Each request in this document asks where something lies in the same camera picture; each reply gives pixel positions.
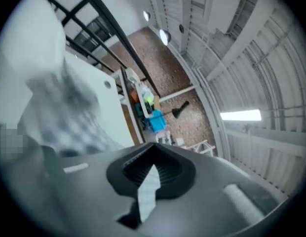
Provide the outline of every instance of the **ceiling beam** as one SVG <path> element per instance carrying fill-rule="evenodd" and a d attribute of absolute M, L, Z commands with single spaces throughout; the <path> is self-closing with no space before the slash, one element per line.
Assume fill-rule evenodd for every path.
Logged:
<path fill-rule="evenodd" d="M 207 76 L 208 81 L 213 80 L 220 73 L 224 72 L 226 70 L 225 68 L 227 68 L 238 57 L 238 55 L 240 55 L 246 46 L 250 44 L 250 42 L 256 37 L 257 33 L 269 19 L 276 5 L 277 0 L 257 1 L 250 18 L 234 44 L 223 57 L 222 63 L 219 63 Z"/>
<path fill-rule="evenodd" d="M 156 16 L 157 16 L 157 21 L 160 23 L 160 27 L 163 29 L 168 29 L 167 27 L 167 20 L 166 17 L 164 16 L 166 14 L 165 12 L 165 7 L 164 7 L 164 2 L 163 0 L 155 0 L 156 4 L 157 4 L 157 12 L 156 12 Z"/>
<path fill-rule="evenodd" d="M 180 54 L 184 54 L 187 49 L 189 34 L 189 31 L 187 31 L 186 29 L 189 29 L 191 23 L 191 0 L 179 0 L 179 3 L 181 6 L 182 13 L 182 25 L 185 28 L 179 43 L 179 52 Z"/>
<path fill-rule="evenodd" d="M 206 26 L 208 25 L 208 21 L 209 21 L 209 17 L 210 17 L 210 12 L 211 12 L 211 8 L 212 8 L 212 1 L 213 0 L 206 0 L 205 7 L 204 7 L 203 18 L 204 18 Z"/>

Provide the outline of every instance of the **white bar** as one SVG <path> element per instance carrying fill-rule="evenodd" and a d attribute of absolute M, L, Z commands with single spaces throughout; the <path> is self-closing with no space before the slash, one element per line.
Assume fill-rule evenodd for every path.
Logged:
<path fill-rule="evenodd" d="M 236 184 L 227 185 L 223 191 L 249 225 L 254 225 L 264 219 L 262 211 L 253 204 Z"/>
<path fill-rule="evenodd" d="M 195 89 L 195 88 L 197 88 L 197 87 L 199 87 L 199 85 L 193 85 L 193 86 L 190 86 L 190 87 L 188 87 L 188 88 L 186 88 L 186 89 L 182 89 L 182 90 L 177 91 L 177 92 L 175 92 L 175 93 L 173 93 L 173 94 L 170 94 L 170 95 L 168 95 L 168 96 L 165 96 L 165 97 L 160 98 L 160 99 L 159 99 L 159 102 L 161 103 L 161 102 L 164 102 L 164 101 L 166 101 L 166 100 L 168 100 L 168 99 L 171 99 L 171 98 L 173 98 L 173 97 L 177 97 L 177 96 L 179 96 L 179 95 L 181 95 L 181 94 L 183 94 L 183 93 L 186 93 L 186 92 L 188 92 L 188 91 L 190 91 L 190 90 L 192 90 L 192 89 Z"/>
<path fill-rule="evenodd" d="M 70 167 L 65 167 L 63 168 L 64 172 L 65 173 L 73 173 L 73 172 L 76 172 L 76 171 L 79 171 L 79 170 L 82 170 L 82 169 L 85 169 L 85 168 L 88 168 L 88 164 L 87 163 L 81 163 L 81 164 L 78 164 L 78 165 L 74 165 L 74 166 L 70 166 Z"/>
<path fill-rule="evenodd" d="M 135 130 L 135 133 L 137 134 L 137 137 L 138 137 L 138 140 L 139 142 L 142 144 L 144 143 L 143 139 L 142 139 L 142 136 L 141 136 L 141 133 L 140 133 L 140 130 L 138 128 L 138 125 L 137 125 L 137 122 L 135 120 L 135 117 L 134 117 L 134 114 L 133 114 L 133 111 L 132 111 L 132 107 L 131 107 L 131 104 L 130 104 L 130 99 L 128 97 L 128 94 L 127 94 L 127 89 L 125 87 L 125 84 L 124 84 L 124 81 L 123 81 L 123 78 L 122 78 L 122 72 L 121 70 L 118 70 L 117 71 L 117 74 L 119 75 L 119 78 L 120 78 L 120 82 L 121 82 L 121 87 L 122 87 L 122 91 L 123 91 L 123 94 L 124 94 L 124 99 L 127 103 L 127 107 L 128 107 L 128 111 L 129 111 L 129 114 L 130 114 L 130 117 L 131 117 L 131 120 L 132 120 L 132 124 L 134 126 L 134 130 Z"/>
<path fill-rule="evenodd" d="M 240 112 L 220 113 L 222 120 L 235 121 L 261 121 L 260 110 L 248 110 Z"/>
<path fill-rule="evenodd" d="M 212 150 L 215 149 L 215 148 L 216 148 L 216 146 L 211 146 L 210 148 L 207 148 L 207 149 L 205 149 L 204 151 L 199 152 L 199 154 L 205 154 L 205 153 L 207 153 L 207 152 L 209 152 L 209 151 L 212 151 Z"/>

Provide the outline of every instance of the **black object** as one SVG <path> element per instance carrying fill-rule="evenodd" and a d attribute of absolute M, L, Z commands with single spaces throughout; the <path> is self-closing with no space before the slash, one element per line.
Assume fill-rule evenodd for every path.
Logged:
<path fill-rule="evenodd" d="M 172 143 L 172 146 L 174 146 L 176 144 L 174 138 L 173 138 L 173 135 L 170 136 L 171 137 L 171 143 Z"/>
<path fill-rule="evenodd" d="M 84 25 L 75 15 L 74 13 L 76 12 L 76 10 L 79 9 L 80 6 L 82 6 L 85 2 L 81 2 L 79 7 L 75 7 L 72 11 L 68 11 L 66 10 L 58 1 L 56 0 L 48 0 L 49 2 L 53 3 L 56 6 L 56 9 L 60 9 L 61 11 L 63 11 L 66 15 L 66 18 L 68 20 L 68 18 L 72 19 L 75 23 L 77 23 L 82 30 L 84 30 L 86 33 L 88 33 L 88 35 L 90 37 L 92 37 L 96 42 L 98 42 L 118 63 L 120 63 L 120 65 L 122 65 L 122 67 L 124 69 L 127 68 L 127 66 L 116 56 L 115 53 L 113 53 L 106 45 L 105 43 L 95 34 L 93 33 L 91 30 L 88 29 L 88 27 L 86 25 Z M 107 7 L 104 5 L 104 3 L 101 0 L 86 0 L 88 3 L 90 3 L 95 10 L 99 13 L 99 15 L 104 19 L 104 21 L 108 24 L 108 26 L 110 27 L 110 30 L 112 30 L 113 33 L 115 33 L 117 35 L 117 37 L 119 38 L 119 40 L 121 41 L 121 43 L 124 45 L 124 47 L 126 48 L 126 50 L 128 51 L 128 53 L 131 55 L 131 57 L 133 58 L 133 60 L 136 62 L 136 64 L 139 66 L 140 70 L 143 72 L 143 74 L 145 75 L 145 77 L 147 78 L 147 80 L 149 81 L 149 83 L 152 85 L 153 89 L 155 90 L 155 92 L 157 93 L 158 96 L 160 96 L 155 84 L 153 83 L 151 76 L 149 75 L 147 69 L 145 68 L 143 62 L 141 61 L 139 55 L 137 54 L 137 52 L 135 51 L 134 47 L 132 46 L 132 44 L 130 43 L 130 41 L 128 40 L 127 36 L 125 35 L 125 33 L 122 31 L 121 27 L 119 26 L 119 24 L 117 23 L 117 21 L 115 20 L 115 18 L 111 15 L 111 13 L 109 12 L 109 10 L 107 9 Z M 83 55 L 86 55 L 86 52 L 82 51 L 82 49 L 80 48 L 80 53 L 82 52 Z"/>
<path fill-rule="evenodd" d="M 79 156 L 79 152 L 68 149 L 68 150 L 63 150 L 60 152 L 60 157 L 76 157 Z"/>
<path fill-rule="evenodd" d="M 150 118 L 150 120 L 152 120 L 152 119 L 157 119 L 157 118 L 159 118 L 159 117 L 163 117 L 163 116 L 165 116 L 165 115 L 167 115 L 167 114 L 170 114 L 170 113 L 172 113 L 173 116 L 174 116 L 176 119 L 178 119 L 179 116 L 180 116 L 180 114 L 183 112 L 183 110 L 184 110 L 188 105 L 189 105 L 189 101 L 186 101 L 185 103 L 182 104 L 182 106 L 181 106 L 180 108 L 174 108 L 174 109 L 172 109 L 170 112 L 164 113 L 163 115 L 160 115 L 160 116 L 157 116 L 157 117 L 154 117 L 154 118 Z"/>
<path fill-rule="evenodd" d="M 182 113 L 182 111 L 189 105 L 189 101 L 186 101 L 183 103 L 183 105 L 180 108 L 172 109 L 173 116 L 178 119 L 179 115 Z"/>
<path fill-rule="evenodd" d="M 87 5 L 86 0 L 80 1 L 71 11 L 68 15 L 65 16 L 65 18 L 62 20 L 62 25 L 65 26 L 69 20 L 78 13 L 80 9 L 82 9 L 85 5 Z"/>
<path fill-rule="evenodd" d="M 182 24 L 179 25 L 179 31 L 183 34 L 184 33 L 184 27 Z"/>
<path fill-rule="evenodd" d="M 145 108 L 147 109 L 148 114 L 151 114 L 152 113 L 151 105 L 148 102 L 145 102 L 144 105 L 145 105 Z"/>
<path fill-rule="evenodd" d="M 153 143 L 111 163 L 107 169 L 107 179 L 118 194 L 137 199 L 137 190 L 153 165 L 158 170 L 161 182 L 156 199 L 178 198 L 194 184 L 194 164 Z"/>

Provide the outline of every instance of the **metal railing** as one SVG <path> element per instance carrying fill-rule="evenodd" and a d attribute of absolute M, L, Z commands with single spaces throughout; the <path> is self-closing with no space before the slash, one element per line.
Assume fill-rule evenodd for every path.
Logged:
<path fill-rule="evenodd" d="M 119 59 L 119 57 L 112 52 L 106 44 L 91 30 L 88 29 L 88 27 L 82 23 L 77 17 L 76 14 L 79 12 L 80 9 L 82 9 L 85 5 L 88 3 L 97 11 L 99 16 L 105 21 L 107 24 L 110 32 L 115 34 L 118 39 L 120 40 L 121 44 L 124 46 L 124 48 L 127 50 L 127 52 L 130 54 L 132 59 L 135 61 L 137 66 L 140 68 L 142 73 L 144 74 L 145 78 L 141 79 L 141 81 L 148 81 L 156 94 L 160 97 L 159 91 L 157 90 L 151 76 L 149 75 L 147 69 L 145 68 L 142 60 L 140 59 L 139 55 L 137 54 L 136 50 L 132 46 L 131 42 L 129 41 L 128 37 L 123 32 L 122 28 L 116 21 L 116 19 L 113 17 L 113 15 L 110 13 L 108 8 L 105 6 L 105 4 L 102 2 L 102 0 L 82 0 L 79 2 L 71 11 L 68 11 L 65 9 L 57 0 L 48 0 L 50 3 L 54 4 L 57 9 L 61 10 L 65 13 L 65 18 L 62 20 L 62 25 L 65 26 L 71 19 L 77 23 L 84 32 L 86 32 L 91 38 L 93 38 L 100 46 L 102 46 L 108 54 L 110 54 L 120 65 L 123 69 L 126 69 L 127 66 Z M 92 64 L 93 66 L 97 66 L 98 64 L 101 64 L 103 67 L 107 68 L 110 72 L 114 72 L 114 70 L 101 61 L 100 59 L 97 59 L 90 51 L 88 51 L 86 48 L 81 46 L 80 44 L 76 43 L 73 39 L 66 36 L 66 40 L 69 42 L 69 44 L 76 49 L 79 53 L 81 53 L 83 56 L 90 56 L 92 59 L 95 60 L 95 62 Z"/>

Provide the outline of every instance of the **corrugated wall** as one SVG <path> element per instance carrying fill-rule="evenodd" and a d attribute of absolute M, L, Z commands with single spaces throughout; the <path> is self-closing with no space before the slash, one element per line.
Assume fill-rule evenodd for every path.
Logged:
<path fill-rule="evenodd" d="M 179 18 L 173 35 L 182 17 L 172 1 L 163 6 Z M 283 0 L 241 0 L 228 34 L 208 32 L 206 4 L 180 5 L 191 7 L 180 59 L 201 77 L 205 94 L 215 96 L 219 112 L 261 110 L 262 122 L 225 122 L 220 134 L 228 135 L 231 161 L 282 201 L 306 176 L 306 36 Z M 181 38 L 174 33 L 176 43 Z"/>

